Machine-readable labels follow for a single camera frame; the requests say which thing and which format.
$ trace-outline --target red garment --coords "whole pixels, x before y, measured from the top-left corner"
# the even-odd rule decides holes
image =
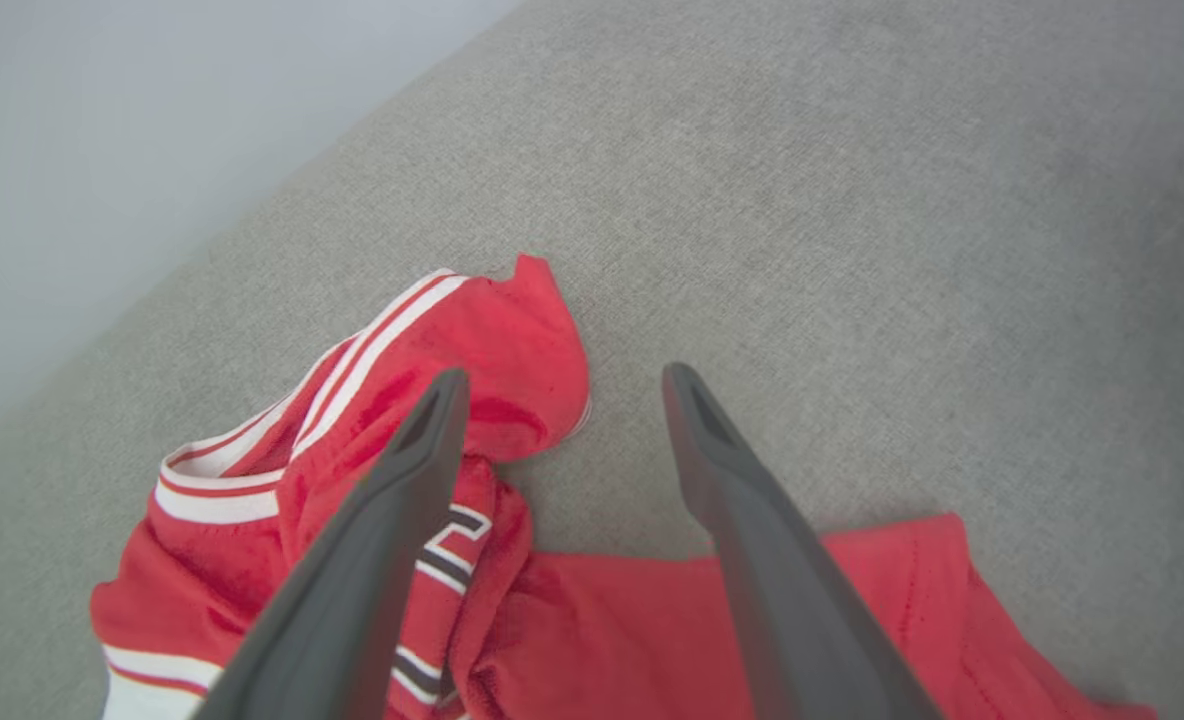
[[[417,565],[387,716],[752,716],[714,561],[530,552],[527,506],[493,464],[568,436],[588,379],[555,281],[522,256],[506,282],[429,275],[285,400],[166,457],[116,580],[90,602],[108,720],[195,708],[422,390],[455,365],[472,381],[464,461],[451,523]],[[1154,716],[1085,700],[1023,642],[955,516],[829,548],[945,715]]]

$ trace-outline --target crumpled red clothing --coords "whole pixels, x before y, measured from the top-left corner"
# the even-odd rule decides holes
[[[752,718],[720,571],[532,552],[493,465],[554,446],[587,409],[556,282],[438,270],[230,433],[167,456],[117,578],[90,602],[104,716],[181,720],[442,369],[472,382],[451,521],[419,554],[387,716]],[[1145,719],[1082,696],[1023,641],[944,515],[826,539],[945,716]]]

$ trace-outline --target gray fabric surface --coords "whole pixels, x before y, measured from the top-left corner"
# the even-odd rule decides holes
[[[551,0],[378,109],[0,427],[0,716],[94,716],[159,457],[426,270],[547,256],[542,547],[684,557],[659,368],[824,529],[954,510],[1036,647],[1184,716],[1184,1]]]

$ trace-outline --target light gray background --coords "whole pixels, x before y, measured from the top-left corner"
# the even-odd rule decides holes
[[[548,256],[593,414],[543,547],[684,557],[659,368],[822,529],[954,510],[1027,637],[1184,716],[1184,0],[549,0],[382,104],[0,425],[0,716],[90,716],[159,457],[426,270]]]
[[[520,0],[0,0],[0,414]]]

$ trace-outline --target textured gray surface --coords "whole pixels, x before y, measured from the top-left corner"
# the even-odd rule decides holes
[[[540,542],[682,557],[687,359],[822,528],[957,510],[1036,647],[1184,716],[1184,4],[529,4],[0,427],[0,716],[92,716],[159,457],[424,270],[546,255],[596,411]]]

